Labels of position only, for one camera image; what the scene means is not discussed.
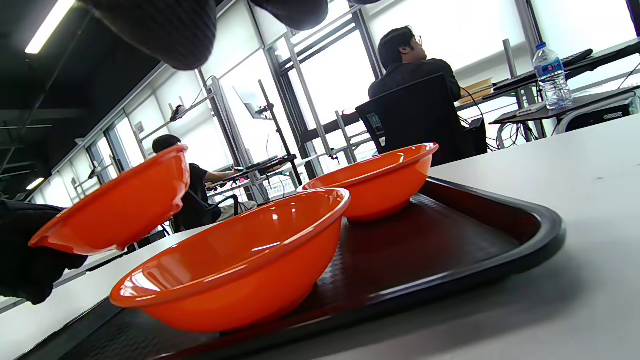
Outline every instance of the table surface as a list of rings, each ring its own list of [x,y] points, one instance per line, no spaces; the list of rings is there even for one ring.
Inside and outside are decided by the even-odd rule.
[[[545,107],[540,111],[537,111],[535,113],[525,115],[525,116],[516,116],[516,113],[520,111],[518,109],[515,111],[502,114],[499,118],[497,118],[495,121],[490,123],[490,125],[517,124],[517,123],[527,122],[527,121],[537,121],[537,120],[551,119],[554,117],[562,117],[563,115],[566,115],[572,111],[586,108],[587,106],[594,105],[598,102],[613,99],[615,97],[619,97],[627,93],[632,93],[634,90],[637,90],[639,88],[640,88],[640,85],[632,86],[630,88],[602,92],[600,94],[578,96],[573,98],[573,105],[567,106],[566,108],[549,110]]]
[[[507,281],[252,359],[637,359],[640,115],[436,167],[431,175],[556,210],[565,248]],[[160,240],[0,315],[13,359],[194,231]]]

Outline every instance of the fluorescent light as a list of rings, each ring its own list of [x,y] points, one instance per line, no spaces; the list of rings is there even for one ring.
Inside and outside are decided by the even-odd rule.
[[[40,179],[37,179],[36,181],[34,181],[33,183],[31,183],[31,185],[27,186],[27,190],[31,190],[34,187],[40,185],[40,183],[44,181],[44,177],[41,177]]]
[[[29,43],[29,46],[27,46],[27,49],[24,52],[28,54],[39,53],[75,2],[76,0],[58,0],[58,3],[53,7],[53,10],[51,10],[47,19],[44,20],[42,26],[40,26],[40,29],[36,33],[36,36],[33,37],[31,43]]]

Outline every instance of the keyboard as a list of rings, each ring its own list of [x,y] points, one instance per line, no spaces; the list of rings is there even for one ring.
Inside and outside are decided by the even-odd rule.
[[[564,68],[568,68],[574,65],[579,64],[580,62],[587,60],[589,58],[589,56],[591,56],[593,54],[593,50],[592,49],[588,49],[585,50],[581,53],[577,53],[574,55],[571,55],[567,58],[562,59],[562,64],[564,65]],[[513,79],[507,79],[504,81],[501,81],[500,83],[497,83],[494,87],[493,87],[493,91],[494,92],[499,92],[501,90],[505,90],[508,88],[516,88],[519,85],[526,85],[528,83],[530,83],[531,81],[535,81],[537,78],[536,75],[536,71],[532,70],[529,72],[526,72],[525,74],[521,74],[516,76]]]

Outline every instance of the man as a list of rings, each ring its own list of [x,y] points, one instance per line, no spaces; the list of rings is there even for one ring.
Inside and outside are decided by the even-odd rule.
[[[182,141],[178,136],[163,135],[154,140],[152,148],[154,153],[158,154],[179,143],[182,143]],[[209,172],[195,164],[189,164],[189,170],[191,172],[191,182],[189,184],[190,193],[183,196],[182,210],[175,216],[180,226],[183,227],[184,230],[191,230],[232,218],[234,216],[233,205],[218,206],[210,211],[202,211],[202,208],[197,204],[197,200],[193,199],[193,197],[195,196],[205,204],[209,204],[209,197],[207,196],[207,189],[204,183],[219,183],[232,177],[236,173],[233,171]],[[258,205],[254,201],[241,202],[239,204],[239,212],[244,213],[257,207]]]
[[[378,53],[387,73],[369,87],[370,99],[437,74],[444,74],[447,78],[453,101],[462,98],[462,90],[451,66],[444,60],[428,60],[422,48],[422,38],[416,37],[409,26],[386,34],[380,40]]]

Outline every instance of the tray rim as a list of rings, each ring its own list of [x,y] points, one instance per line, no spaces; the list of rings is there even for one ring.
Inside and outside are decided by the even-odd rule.
[[[454,290],[453,293],[449,290],[440,291],[443,294],[436,294],[434,297],[426,295],[425,293],[427,293],[427,291],[425,290],[430,288],[433,288],[435,290],[441,290],[442,288],[456,288],[459,284],[464,283],[465,280],[469,282],[473,277],[482,277],[485,273],[496,272],[495,269],[497,268],[505,269],[507,267],[511,267],[512,265],[513,267],[518,268],[517,265],[519,264],[516,264],[518,260],[525,261],[526,259],[528,260],[528,263],[533,263],[533,265],[520,266],[517,271],[512,271],[506,276],[502,277],[508,277],[510,275],[516,275],[522,272],[526,272],[532,268],[542,265],[544,262],[553,258],[564,246],[564,242],[566,239],[566,228],[564,226],[563,219],[555,211],[545,206],[520,199],[514,199],[512,197],[488,192],[485,190],[480,190],[470,186],[453,183],[435,177],[429,177],[429,179],[425,182],[425,186],[429,182],[469,193],[471,195],[475,195],[505,206],[509,206],[511,208],[518,208],[520,210],[523,210],[537,219],[537,221],[540,223],[540,228],[538,229],[538,232],[533,237],[531,237],[531,239],[521,244],[521,246],[512,251],[509,251],[503,255],[496,256],[495,258],[470,265],[466,268],[434,275],[432,277],[421,279],[410,284],[405,284],[403,286],[398,286],[396,288],[373,294],[370,296],[370,301],[363,305],[361,308],[342,313],[326,313],[326,316],[324,317],[315,318],[307,322],[293,321],[295,319],[299,319],[299,317],[292,319],[285,318],[279,321],[279,323],[275,323],[274,326],[269,329],[269,331],[261,331],[260,329],[255,330],[249,328],[247,331],[239,332],[235,336],[221,338],[220,340],[210,343],[204,343],[193,348],[181,350],[179,352],[164,354],[156,357],[155,359],[191,359],[200,358],[200,356],[207,356],[207,359],[209,359],[208,356],[218,358],[216,354],[213,354],[213,352],[224,353],[232,351],[233,349],[238,348],[239,343],[244,344],[244,346],[241,345],[243,347],[243,349],[241,350],[242,356],[248,356],[252,353],[269,350],[274,347],[286,346],[286,344],[288,343],[304,340],[305,338],[328,331],[330,329],[339,329],[347,325],[357,325],[359,322],[362,322],[364,320],[375,321],[375,318],[377,317],[386,316],[388,313],[399,312],[396,308],[390,309],[390,307],[392,307],[389,306],[390,303],[406,302],[413,304],[417,299],[422,299],[418,303],[424,304],[424,299],[426,299],[426,301],[430,301],[452,295],[454,292],[456,292],[456,290]],[[452,208],[450,206],[447,207],[453,209],[458,213],[461,213],[458,209]],[[460,290],[465,290],[469,287],[470,286],[468,284],[462,284]],[[408,294],[415,294],[415,299],[409,300],[411,297],[404,296]],[[34,354],[34,358],[39,358],[37,353],[39,352],[41,355],[42,351],[38,351],[38,347],[41,347],[41,345],[52,341],[52,337],[60,335],[60,333],[64,333],[65,329],[76,324],[81,319],[86,318],[88,315],[90,315],[91,312],[93,312],[96,307],[105,303],[111,305],[108,302],[108,297],[106,297],[102,302],[99,302],[94,308],[87,310],[87,312],[79,315],[59,331],[52,333],[35,348],[20,356],[19,359],[31,359],[30,354],[33,352],[36,352],[36,354]],[[109,317],[100,326],[95,327],[95,329],[99,329],[99,327],[108,323],[110,319],[115,316],[117,315]],[[86,338],[91,336],[91,334],[92,332],[80,332],[82,339],[75,339],[72,346],[70,346],[66,352],[60,355],[58,359],[69,353],[76,346],[80,345]],[[58,350],[58,353],[60,352],[59,347],[57,347],[56,345],[53,345],[53,348],[55,350]],[[222,354],[222,356],[238,356],[238,354]]]

